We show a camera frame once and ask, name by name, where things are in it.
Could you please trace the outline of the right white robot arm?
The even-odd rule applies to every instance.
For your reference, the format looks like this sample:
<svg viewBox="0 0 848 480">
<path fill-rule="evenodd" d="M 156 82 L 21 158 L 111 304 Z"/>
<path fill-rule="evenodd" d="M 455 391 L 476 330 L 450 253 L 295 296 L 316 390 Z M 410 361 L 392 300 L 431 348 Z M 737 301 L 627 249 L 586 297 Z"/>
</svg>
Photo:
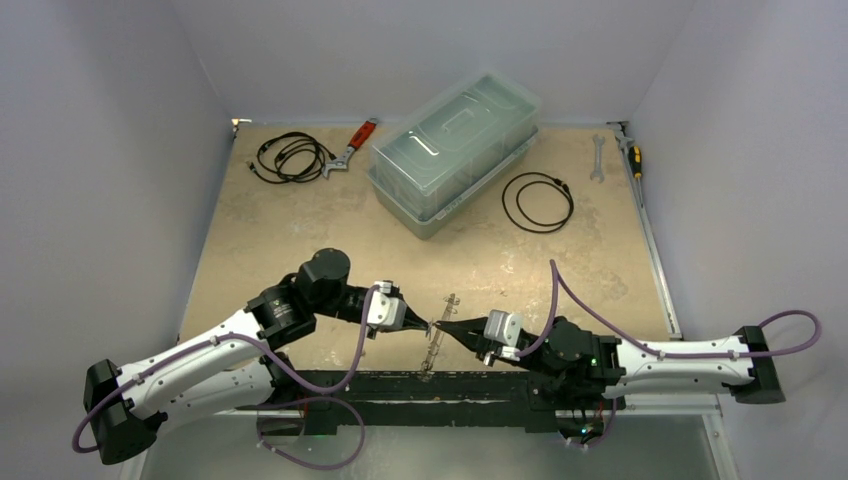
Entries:
<svg viewBox="0 0 848 480">
<path fill-rule="evenodd" d="M 564 317 L 545 337 L 521 329 L 499 312 L 497 330 L 487 317 L 439 321 L 487 366 L 503 362 L 529 374 L 531 394 L 584 407 L 629 394 L 729 394 L 747 405 L 778 404 L 786 397 L 761 328 L 744 326 L 710 341 L 628 341 L 598 335 Z"/>
</svg>

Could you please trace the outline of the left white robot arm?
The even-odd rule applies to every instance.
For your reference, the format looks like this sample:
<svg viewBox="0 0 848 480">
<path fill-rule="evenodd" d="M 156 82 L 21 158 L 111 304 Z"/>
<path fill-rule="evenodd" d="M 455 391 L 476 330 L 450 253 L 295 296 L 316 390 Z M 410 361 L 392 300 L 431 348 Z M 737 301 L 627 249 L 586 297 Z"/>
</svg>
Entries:
<svg viewBox="0 0 848 480">
<path fill-rule="evenodd" d="M 93 364 L 73 450 L 96 452 L 103 464 L 114 465 L 147 450 L 165 428 L 197 417 L 265 402 L 284 409 L 301 392 L 330 396 L 351 382 L 366 339 L 429 329 L 393 282 L 352 286 L 350 269 L 343 251 L 321 249 L 210 330 L 144 360 Z M 321 316 L 359 328 L 349 370 L 326 386 L 307 380 L 277 352 L 314 333 Z"/>
</svg>

